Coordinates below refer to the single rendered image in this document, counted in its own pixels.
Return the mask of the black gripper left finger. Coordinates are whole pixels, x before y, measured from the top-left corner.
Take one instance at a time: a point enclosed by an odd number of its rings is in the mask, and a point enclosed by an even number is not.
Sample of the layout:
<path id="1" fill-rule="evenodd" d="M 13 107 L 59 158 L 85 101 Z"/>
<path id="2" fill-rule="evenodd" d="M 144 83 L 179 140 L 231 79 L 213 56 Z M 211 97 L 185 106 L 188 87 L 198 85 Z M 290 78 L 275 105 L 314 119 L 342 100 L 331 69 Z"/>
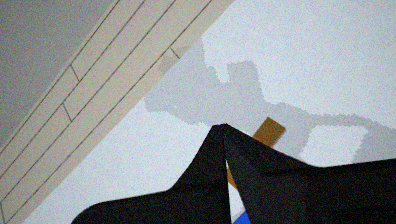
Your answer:
<path id="1" fill-rule="evenodd" d="M 190 165 L 168 190 L 94 204 L 71 224 L 231 224 L 220 125 L 211 127 Z"/>

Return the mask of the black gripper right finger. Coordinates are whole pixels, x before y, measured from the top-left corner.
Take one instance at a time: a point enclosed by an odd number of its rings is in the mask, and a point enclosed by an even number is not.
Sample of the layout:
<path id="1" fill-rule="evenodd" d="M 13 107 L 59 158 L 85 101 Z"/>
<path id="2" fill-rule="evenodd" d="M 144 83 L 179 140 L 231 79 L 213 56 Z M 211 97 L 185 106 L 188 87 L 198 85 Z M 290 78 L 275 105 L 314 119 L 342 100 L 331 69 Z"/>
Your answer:
<path id="1" fill-rule="evenodd" d="M 332 211 L 396 202 L 396 158 L 315 167 L 227 123 L 220 128 L 250 224 L 321 224 Z"/>

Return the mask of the blue rectangular bar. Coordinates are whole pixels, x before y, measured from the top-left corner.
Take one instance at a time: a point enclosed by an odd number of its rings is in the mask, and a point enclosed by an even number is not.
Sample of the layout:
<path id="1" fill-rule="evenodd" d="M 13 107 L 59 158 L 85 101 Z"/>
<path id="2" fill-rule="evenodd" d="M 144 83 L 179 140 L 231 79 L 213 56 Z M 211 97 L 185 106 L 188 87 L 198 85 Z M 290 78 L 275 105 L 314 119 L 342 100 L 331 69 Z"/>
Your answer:
<path id="1" fill-rule="evenodd" d="M 250 224 L 246 212 L 238 217 L 232 224 Z"/>

